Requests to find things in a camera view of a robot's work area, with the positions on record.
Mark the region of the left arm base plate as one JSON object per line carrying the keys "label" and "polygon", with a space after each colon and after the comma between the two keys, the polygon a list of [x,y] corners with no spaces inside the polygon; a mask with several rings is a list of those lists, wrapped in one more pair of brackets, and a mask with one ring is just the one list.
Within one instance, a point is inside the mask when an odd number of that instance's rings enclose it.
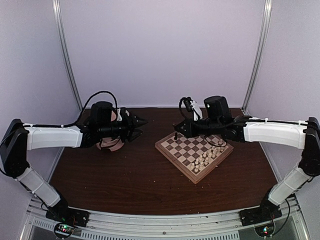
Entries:
{"label": "left arm base plate", "polygon": [[64,223],[69,226],[86,227],[89,221],[90,213],[85,210],[68,208],[65,213],[58,215],[53,210],[48,210],[45,217],[56,222]]}

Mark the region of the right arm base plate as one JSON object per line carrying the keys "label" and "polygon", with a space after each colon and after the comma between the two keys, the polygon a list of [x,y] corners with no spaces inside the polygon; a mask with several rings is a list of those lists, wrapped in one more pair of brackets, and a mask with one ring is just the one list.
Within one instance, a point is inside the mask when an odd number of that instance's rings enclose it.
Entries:
{"label": "right arm base plate", "polygon": [[279,209],[269,211],[260,207],[244,209],[239,212],[240,221],[243,227],[268,221],[270,222],[276,218],[280,218],[282,215],[283,214]]}

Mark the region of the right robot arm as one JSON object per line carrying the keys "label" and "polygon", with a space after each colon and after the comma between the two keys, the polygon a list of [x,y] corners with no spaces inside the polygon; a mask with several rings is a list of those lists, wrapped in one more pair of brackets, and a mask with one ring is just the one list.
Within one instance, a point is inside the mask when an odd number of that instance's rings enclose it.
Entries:
{"label": "right robot arm", "polygon": [[192,118],[184,113],[184,120],[174,126],[176,132],[187,138],[219,135],[224,141],[240,143],[271,143],[302,150],[301,160],[283,180],[274,185],[256,210],[259,220],[268,220],[286,198],[297,192],[306,182],[320,174],[320,124],[315,117],[307,121],[281,121],[249,115],[233,117],[224,96],[206,98],[207,117],[202,116],[198,104],[190,97],[182,97],[179,106],[185,106]]}

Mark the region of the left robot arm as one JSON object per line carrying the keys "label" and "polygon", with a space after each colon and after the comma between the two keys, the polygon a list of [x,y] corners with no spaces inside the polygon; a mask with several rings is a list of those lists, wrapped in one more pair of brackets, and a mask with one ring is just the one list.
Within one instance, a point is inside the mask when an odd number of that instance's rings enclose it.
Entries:
{"label": "left robot arm", "polygon": [[125,107],[115,108],[110,102],[99,101],[91,106],[83,123],[71,125],[37,125],[13,119],[0,143],[3,174],[20,182],[37,196],[61,222],[72,218],[65,198],[27,161],[27,152],[45,148],[90,148],[103,145],[111,151],[120,149],[142,135],[139,128],[147,120]]}

